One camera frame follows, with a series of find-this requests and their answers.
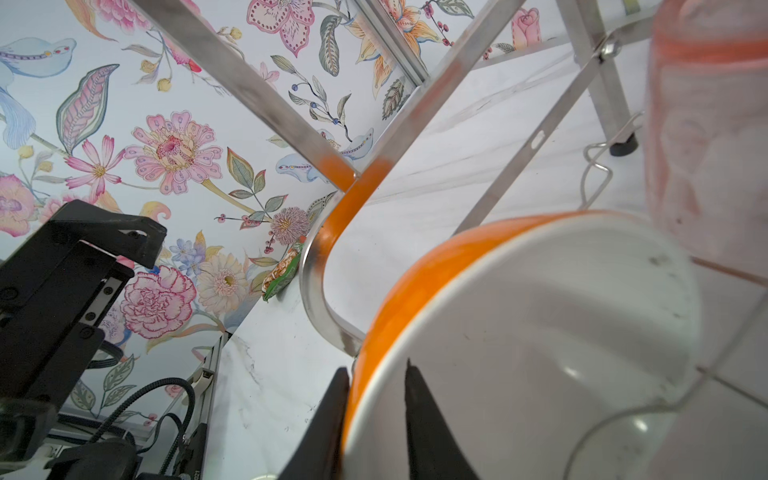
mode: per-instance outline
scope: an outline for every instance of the white marble surface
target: white marble surface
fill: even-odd
[[[646,42],[626,47],[617,59],[632,111],[643,106],[646,60]],[[548,70],[531,76],[546,66]],[[363,330],[369,328],[395,281],[421,255],[451,235],[576,71],[570,47],[564,45],[470,74],[334,248],[326,271],[326,295],[338,313]],[[581,150],[598,141],[604,137],[591,101],[584,95],[488,220],[576,208],[578,182],[586,164]],[[606,156],[604,161],[615,175],[594,208],[643,216],[642,153]],[[601,173],[594,172],[590,184],[596,186],[601,180]],[[697,273],[705,301],[699,358],[707,365],[760,290],[703,268],[697,267]],[[765,338],[768,326],[761,328],[757,343],[748,350],[740,349],[727,367],[729,375],[748,382],[751,389],[768,393],[768,382],[753,365],[756,359],[765,359],[760,348],[765,342],[759,338]],[[259,302],[223,351],[204,478],[248,480],[279,473],[334,370],[350,363],[349,357],[326,343],[309,323],[298,282],[268,304]],[[712,391],[685,417],[686,422],[679,422],[674,442],[668,441],[659,454],[660,463],[654,463],[649,480],[725,478],[720,473],[696,476],[695,472],[706,469],[693,459],[689,470],[674,461],[693,458],[698,452],[692,446],[701,434],[697,425],[711,412],[718,415],[718,428],[727,431],[726,437],[717,429],[705,431],[720,436],[713,440],[712,448],[720,448],[717,445],[723,444],[723,438],[736,438],[752,417],[756,425],[766,424],[768,412],[749,402],[744,406],[746,400],[730,391]],[[768,440],[768,434],[755,435],[747,438],[763,444]],[[720,463],[712,472],[727,471],[729,456],[717,458]],[[749,449],[733,458],[740,464],[764,463]]]

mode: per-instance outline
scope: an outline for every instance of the orange flower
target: orange flower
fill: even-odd
[[[416,7],[407,6],[406,0],[379,0],[381,4],[386,8],[389,16],[397,25],[397,28],[401,31],[402,36],[405,37],[408,46],[413,50],[413,53],[421,57],[422,49],[419,47],[419,43],[425,41],[440,41],[437,33],[432,30],[429,25],[419,20],[419,9]],[[381,55],[381,50],[378,45],[374,43],[375,37],[369,32],[372,28],[362,17],[355,17],[355,21],[346,26],[347,29],[355,35],[357,38],[362,39],[360,45],[360,55],[357,58],[357,62],[375,60],[373,68],[373,97],[375,98],[379,94],[379,89],[389,78],[392,73],[392,66],[395,61],[391,58],[384,58]]]

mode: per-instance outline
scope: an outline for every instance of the rubber foot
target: rubber foot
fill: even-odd
[[[637,142],[637,137],[632,134],[623,144],[611,145],[610,152],[614,157],[626,157],[627,155],[637,150],[637,147],[639,146],[640,145]]]

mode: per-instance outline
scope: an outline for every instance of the yellow bud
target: yellow bud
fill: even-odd
[[[157,81],[157,89],[159,91],[169,91],[170,90],[170,79],[169,78],[161,78]]]
[[[52,163],[52,162],[49,162],[49,161],[47,161],[47,160],[46,160],[46,161],[44,161],[44,162],[41,162],[41,163],[38,165],[38,170],[40,170],[41,172],[50,173],[50,172],[51,172],[51,170],[53,170],[53,163]]]
[[[141,61],[141,71],[144,73],[152,73],[157,65],[148,60]]]
[[[18,149],[18,156],[21,158],[30,158],[35,154],[35,149],[29,145],[25,145]]]

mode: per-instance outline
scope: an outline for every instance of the pink container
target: pink container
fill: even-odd
[[[666,0],[649,75],[654,223],[694,256],[768,276],[768,0]]]

